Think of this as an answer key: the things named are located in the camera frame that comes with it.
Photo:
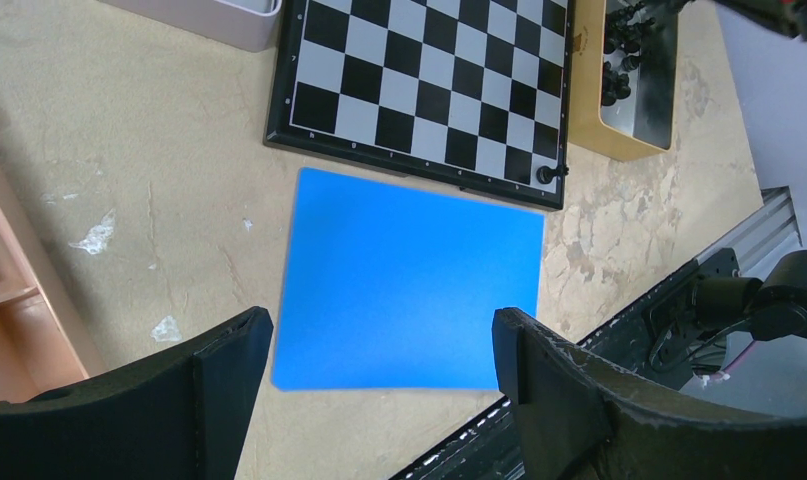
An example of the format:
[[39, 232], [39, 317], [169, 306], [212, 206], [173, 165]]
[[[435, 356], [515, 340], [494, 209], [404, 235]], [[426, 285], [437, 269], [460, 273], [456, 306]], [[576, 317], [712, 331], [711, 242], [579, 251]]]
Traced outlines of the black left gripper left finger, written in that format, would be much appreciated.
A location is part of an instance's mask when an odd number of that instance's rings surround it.
[[250, 308], [24, 403], [0, 401], [0, 479], [231, 479], [273, 324]]

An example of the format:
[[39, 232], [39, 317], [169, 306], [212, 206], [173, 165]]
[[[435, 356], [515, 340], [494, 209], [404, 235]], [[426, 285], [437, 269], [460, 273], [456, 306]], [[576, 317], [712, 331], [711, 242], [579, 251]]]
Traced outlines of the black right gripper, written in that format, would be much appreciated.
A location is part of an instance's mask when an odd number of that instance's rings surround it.
[[807, 0], [714, 0], [766, 30], [807, 43]]

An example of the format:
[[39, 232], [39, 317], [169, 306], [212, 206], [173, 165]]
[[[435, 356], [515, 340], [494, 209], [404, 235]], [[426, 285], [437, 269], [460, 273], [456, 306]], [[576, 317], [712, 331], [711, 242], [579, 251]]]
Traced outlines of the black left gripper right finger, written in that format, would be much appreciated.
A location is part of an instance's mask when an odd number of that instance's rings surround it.
[[495, 312], [492, 342], [529, 479], [807, 479], [807, 417], [681, 394], [517, 308]]

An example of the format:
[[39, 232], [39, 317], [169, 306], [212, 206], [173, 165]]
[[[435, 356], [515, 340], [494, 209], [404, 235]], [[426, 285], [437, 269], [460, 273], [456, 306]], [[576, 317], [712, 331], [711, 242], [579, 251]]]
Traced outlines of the black chess piece corner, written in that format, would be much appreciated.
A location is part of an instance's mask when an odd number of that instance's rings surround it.
[[565, 164], [551, 167], [547, 165], [540, 166], [535, 171], [536, 180], [542, 185], [548, 185], [556, 179], [564, 179], [569, 173], [569, 168]]

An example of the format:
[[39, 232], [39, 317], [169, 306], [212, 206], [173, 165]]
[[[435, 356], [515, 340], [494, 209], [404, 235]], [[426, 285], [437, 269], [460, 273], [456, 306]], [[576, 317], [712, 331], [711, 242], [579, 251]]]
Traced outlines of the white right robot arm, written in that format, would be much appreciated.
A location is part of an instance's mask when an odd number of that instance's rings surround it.
[[[721, 1], [725, 9], [775, 34], [807, 43], [807, 1]], [[672, 297], [677, 304], [656, 341], [743, 331], [757, 341], [807, 339], [807, 250], [785, 255], [764, 280], [695, 276]]]

